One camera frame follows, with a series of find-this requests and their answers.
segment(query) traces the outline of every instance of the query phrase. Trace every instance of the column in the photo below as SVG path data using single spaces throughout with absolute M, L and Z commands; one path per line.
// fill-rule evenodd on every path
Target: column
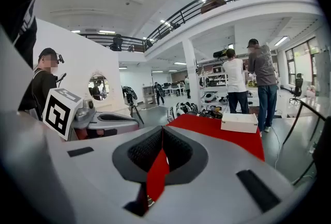
M 183 40 L 183 48 L 186 60 L 186 67 L 188 72 L 188 78 L 190 80 L 190 90 L 192 102 L 194 102 L 198 109 L 201 109 L 200 102 L 200 88 L 199 88 L 199 78 L 197 74 L 197 61 L 195 60 L 194 48 L 191 40 Z

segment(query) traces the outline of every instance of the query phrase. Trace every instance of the red tablecloth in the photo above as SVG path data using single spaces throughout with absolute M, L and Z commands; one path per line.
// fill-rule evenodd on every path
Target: red tablecloth
M 223 139 L 237 144 L 251 154 L 264 161 L 264 153 L 260 132 L 255 134 L 240 133 L 221 130 L 221 120 L 200 116 L 183 114 L 169 123 L 167 126 L 183 128 L 210 136 Z M 164 190 L 164 176 L 169 173 L 167 157 L 163 150 L 154 161 L 147 174 L 147 194 L 156 201 Z

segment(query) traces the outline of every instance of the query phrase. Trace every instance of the cardboard box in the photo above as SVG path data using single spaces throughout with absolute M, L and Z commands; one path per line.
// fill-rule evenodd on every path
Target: cardboard box
M 256 133 L 258 119 L 255 114 L 228 114 L 222 118 L 221 130 Z

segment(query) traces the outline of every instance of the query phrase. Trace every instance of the black cap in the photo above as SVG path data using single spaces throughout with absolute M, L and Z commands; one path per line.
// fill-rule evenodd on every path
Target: black cap
M 251 44 L 258 44 L 259 42 L 255 39 L 255 38 L 252 38 L 252 39 L 250 39 L 249 41 L 248 41 L 248 46 L 247 46 L 247 48 L 249 48 L 249 46 L 251 45 Z
M 56 52 L 54 51 L 54 49 L 51 49 L 51 48 L 45 48 L 39 55 L 39 59 L 38 59 L 38 62 L 40 61 L 40 59 L 43 57 L 43 56 L 47 56 L 47 55 L 52 55 L 52 58 L 54 60 L 57 61 L 57 54 Z

